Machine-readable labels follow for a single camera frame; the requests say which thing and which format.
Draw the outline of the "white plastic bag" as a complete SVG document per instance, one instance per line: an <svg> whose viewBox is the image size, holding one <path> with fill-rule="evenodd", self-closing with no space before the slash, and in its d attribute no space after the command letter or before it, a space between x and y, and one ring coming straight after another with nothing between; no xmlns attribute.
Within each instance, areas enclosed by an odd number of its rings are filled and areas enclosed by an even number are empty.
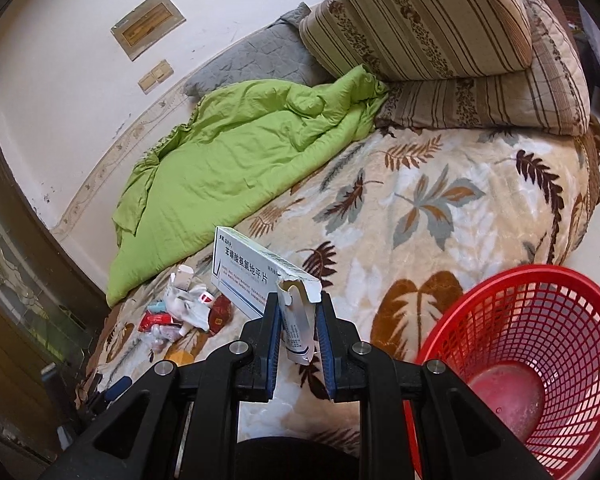
<svg viewBox="0 0 600 480"><path fill-rule="evenodd" d="M163 302L172 318L183 324L182 334L192 328L208 332L209 316L215 296L207 286L194 277L194 270L181 264L169 276Z"/></svg>

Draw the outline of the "red plastic mesh basket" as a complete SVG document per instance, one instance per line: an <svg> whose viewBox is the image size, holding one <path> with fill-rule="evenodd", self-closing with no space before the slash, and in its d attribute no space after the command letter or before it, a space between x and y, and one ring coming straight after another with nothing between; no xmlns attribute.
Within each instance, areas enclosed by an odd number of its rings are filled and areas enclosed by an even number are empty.
<svg viewBox="0 0 600 480"><path fill-rule="evenodd" d="M600 449L600 286L563 266L527 264L477 285L418 352L474 389L556 479Z"/></svg>

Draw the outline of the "dark wooden door frame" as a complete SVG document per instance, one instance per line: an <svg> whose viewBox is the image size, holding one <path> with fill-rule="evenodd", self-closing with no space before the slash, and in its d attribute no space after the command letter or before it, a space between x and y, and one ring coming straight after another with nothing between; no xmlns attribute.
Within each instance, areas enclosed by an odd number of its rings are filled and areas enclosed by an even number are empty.
<svg viewBox="0 0 600 480"><path fill-rule="evenodd" d="M53 240L0 147L0 450L44 466L60 451L41 372L69 388L85 376L108 314L104 295Z"/></svg>

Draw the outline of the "beige wall switch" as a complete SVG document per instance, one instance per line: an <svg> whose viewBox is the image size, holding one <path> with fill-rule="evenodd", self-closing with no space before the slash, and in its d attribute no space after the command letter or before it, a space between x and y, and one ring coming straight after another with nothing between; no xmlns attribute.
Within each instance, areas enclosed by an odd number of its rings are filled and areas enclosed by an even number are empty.
<svg viewBox="0 0 600 480"><path fill-rule="evenodd" d="M154 68L138 81L138 86L145 94L151 92L155 86L162 84L174 74L171 64L167 60L160 61Z"/></svg>

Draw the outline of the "green quilt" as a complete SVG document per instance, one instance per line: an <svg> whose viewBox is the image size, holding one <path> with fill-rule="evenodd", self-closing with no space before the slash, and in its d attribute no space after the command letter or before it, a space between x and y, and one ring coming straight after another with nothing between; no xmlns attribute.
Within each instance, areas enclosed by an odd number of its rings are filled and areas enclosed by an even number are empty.
<svg viewBox="0 0 600 480"><path fill-rule="evenodd" d="M388 87L363 66L331 84L247 80L204 96L134 165L112 215L106 300L207 247L372 131Z"/></svg>

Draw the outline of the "red paper package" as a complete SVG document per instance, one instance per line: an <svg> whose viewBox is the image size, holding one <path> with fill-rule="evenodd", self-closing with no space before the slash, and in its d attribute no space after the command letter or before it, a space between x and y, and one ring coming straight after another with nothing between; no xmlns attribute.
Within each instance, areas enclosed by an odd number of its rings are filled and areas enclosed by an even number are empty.
<svg viewBox="0 0 600 480"><path fill-rule="evenodd" d="M154 326L169 326L176 325L176 322L169 313L159 312L151 313L145 312L140 324L138 324L138 330L141 333L148 333Z"/></svg>

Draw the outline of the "framed wall plaque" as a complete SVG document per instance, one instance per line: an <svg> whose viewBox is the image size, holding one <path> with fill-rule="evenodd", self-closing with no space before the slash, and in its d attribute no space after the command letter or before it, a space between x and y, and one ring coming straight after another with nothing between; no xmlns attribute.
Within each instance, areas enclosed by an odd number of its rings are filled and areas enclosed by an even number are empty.
<svg viewBox="0 0 600 480"><path fill-rule="evenodd" d="M186 22L171 0L145 0L111 27L126 56L136 60L157 41Z"/></svg>

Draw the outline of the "grey quilted pillow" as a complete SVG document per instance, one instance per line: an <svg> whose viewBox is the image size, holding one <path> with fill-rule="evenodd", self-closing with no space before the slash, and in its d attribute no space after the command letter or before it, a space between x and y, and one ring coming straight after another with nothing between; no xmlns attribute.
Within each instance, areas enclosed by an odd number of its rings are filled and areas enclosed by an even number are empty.
<svg viewBox="0 0 600 480"><path fill-rule="evenodd" d="M274 23L242 38L190 75L184 94L194 102L217 88L259 79L281 79L314 87L334 77L302 44L299 25L311 13L304 3Z"/></svg>

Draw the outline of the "white blue medicine box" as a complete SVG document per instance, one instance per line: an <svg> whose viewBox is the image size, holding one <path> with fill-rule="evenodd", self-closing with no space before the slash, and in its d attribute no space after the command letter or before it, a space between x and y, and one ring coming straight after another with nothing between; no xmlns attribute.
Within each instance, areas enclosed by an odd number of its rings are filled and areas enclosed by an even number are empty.
<svg viewBox="0 0 600 480"><path fill-rule="evenodd" d="M244 234L218 226L212 252L212 284L250 320L262 318L273 296L284 329L288 359L311 363L315 353L314 307L323 285L305 270L274 254Z"/></svg>

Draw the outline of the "lower striped pillow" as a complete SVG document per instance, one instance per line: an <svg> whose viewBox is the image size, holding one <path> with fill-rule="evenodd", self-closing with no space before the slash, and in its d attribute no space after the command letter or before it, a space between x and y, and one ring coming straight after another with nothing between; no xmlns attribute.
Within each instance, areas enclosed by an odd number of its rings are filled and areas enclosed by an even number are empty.
<svg viewBox="0 0 600 480"><path fill-rule="evenodd" d="M498 76L394 84L376 126L512 127L556 136L585 134L591 103L577 49L544 0L521 1L531 27L529 68Z"/></svg>

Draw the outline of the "upper striped pillow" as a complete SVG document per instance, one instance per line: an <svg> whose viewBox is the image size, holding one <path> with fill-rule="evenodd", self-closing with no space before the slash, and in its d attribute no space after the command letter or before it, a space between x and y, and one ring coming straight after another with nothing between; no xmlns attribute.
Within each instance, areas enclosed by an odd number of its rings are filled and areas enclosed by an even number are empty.
<svg viewBox="0 0 600 480"><path fill-rule="evenodd" d="M324 0L299 32L335 77L359 65L384 81L495 76L532 59L521 0Z"/></svg>

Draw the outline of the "striped pillow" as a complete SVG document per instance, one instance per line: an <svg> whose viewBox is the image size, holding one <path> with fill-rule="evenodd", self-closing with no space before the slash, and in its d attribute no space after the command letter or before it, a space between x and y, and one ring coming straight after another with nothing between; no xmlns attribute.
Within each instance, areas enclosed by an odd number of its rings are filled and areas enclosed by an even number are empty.
<svg viewBox="0 0 600 480"><path fill-rule="evenodd" d="M324 0L299 32L335 77L359 65L384 81L495 76L532 59L521 0Z"/></svg>
<svg viewBox="0 0 600 480"><path fill-rule="evenodd" d="M556 136L585 134L591 103L577 49L544 0L521 1L531 27L529 68L498 76L394 84L376 126L512 127Z"/></svg>

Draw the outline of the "teal tissue packet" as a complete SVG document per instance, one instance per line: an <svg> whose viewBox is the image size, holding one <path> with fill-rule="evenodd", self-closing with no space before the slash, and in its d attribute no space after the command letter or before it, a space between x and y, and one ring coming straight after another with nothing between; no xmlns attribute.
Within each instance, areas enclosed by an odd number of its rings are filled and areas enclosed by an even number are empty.
<svg viewBox="0 0 600 480"><path fill-rule="evenodd" d="M151 304L148 304L146 311L151 314L164 313L166 312L166 305L162 300L154 301Z"/></svg>

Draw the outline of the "red crumpled wrapper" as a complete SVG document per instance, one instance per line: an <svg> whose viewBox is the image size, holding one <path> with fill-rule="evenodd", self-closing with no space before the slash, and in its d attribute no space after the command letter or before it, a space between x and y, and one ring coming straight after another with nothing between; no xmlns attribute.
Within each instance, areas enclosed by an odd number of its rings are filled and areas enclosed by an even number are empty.
<svg viewBox="0 0 600 480"><path fill-rule="evenodd" d="M233 316L233 307L230 300L224 295L215 299L208 316L210 336L215 336L222 328L230 322Z"/></svg>

